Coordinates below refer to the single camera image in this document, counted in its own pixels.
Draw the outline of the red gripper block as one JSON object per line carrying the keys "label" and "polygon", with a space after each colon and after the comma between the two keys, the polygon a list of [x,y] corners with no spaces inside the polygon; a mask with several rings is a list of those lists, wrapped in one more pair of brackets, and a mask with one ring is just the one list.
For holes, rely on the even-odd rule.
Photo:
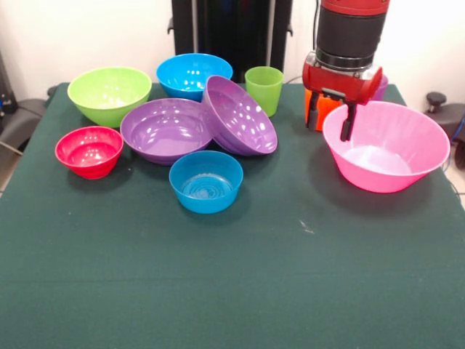
{"label": "red gripper block", "polygon": [[317,60],[315,51],[311,51],[302,71],[302,81],[307,89],[307,128],[314,129],[318,121],[318,101],[326,90],[344,95],[347,103],[347,118],[341,128],[340,140],[350,141],[357,113],[357,104],[365,105],[378,89],[383,70],[381,66],[369,65],[358,71],[336,71],[327,68]]}

